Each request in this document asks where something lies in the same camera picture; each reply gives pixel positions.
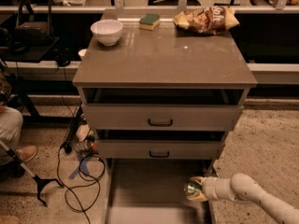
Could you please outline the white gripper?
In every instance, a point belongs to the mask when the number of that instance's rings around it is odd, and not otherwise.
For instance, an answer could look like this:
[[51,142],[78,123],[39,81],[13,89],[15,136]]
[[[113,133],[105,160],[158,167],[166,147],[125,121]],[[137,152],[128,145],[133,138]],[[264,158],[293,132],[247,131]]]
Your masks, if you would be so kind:
[[229,197],[229,180],[225,178],[193,176],[191,182],[203,185],[203,192],[206,195],[188,196],[187,199],[191,202],[207,202],[227,200]]

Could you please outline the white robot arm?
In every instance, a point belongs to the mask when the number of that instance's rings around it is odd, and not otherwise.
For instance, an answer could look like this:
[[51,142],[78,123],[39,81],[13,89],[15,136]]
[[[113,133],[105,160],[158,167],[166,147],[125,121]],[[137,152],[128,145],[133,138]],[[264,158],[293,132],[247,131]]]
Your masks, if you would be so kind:
[[192,202],[251,202],[262,208],[277,224],[299,224],[298,209],[268,193],[245,174],[235,174],[231,178],[194,176],[187,181],[184,191],[186,198]]

